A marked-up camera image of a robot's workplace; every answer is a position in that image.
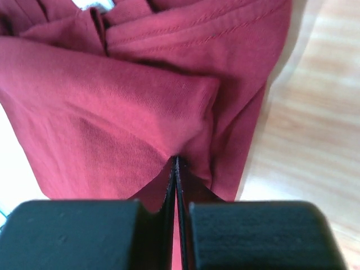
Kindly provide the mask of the dark red t shirt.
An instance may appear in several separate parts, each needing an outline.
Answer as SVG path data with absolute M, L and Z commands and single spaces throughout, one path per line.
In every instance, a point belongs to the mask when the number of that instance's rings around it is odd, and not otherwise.
M 125 199 L 180 155 L 236 196 L 290 1 L 1 2 L 1 105 L 42 192 Z

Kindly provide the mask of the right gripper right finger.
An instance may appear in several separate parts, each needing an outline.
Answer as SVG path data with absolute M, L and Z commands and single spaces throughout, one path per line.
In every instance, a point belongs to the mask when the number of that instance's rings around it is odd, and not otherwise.
M 345 269 L 314 204 L 226 202 L 179 157 L 174 172 L 183 269 Z

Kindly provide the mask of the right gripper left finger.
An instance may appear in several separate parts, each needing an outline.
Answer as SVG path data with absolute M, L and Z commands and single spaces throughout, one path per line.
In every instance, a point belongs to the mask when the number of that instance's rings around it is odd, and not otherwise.
M 170 269 L 175 166 L 127 200 L 20 204 L 1 232 L 1 268 Z

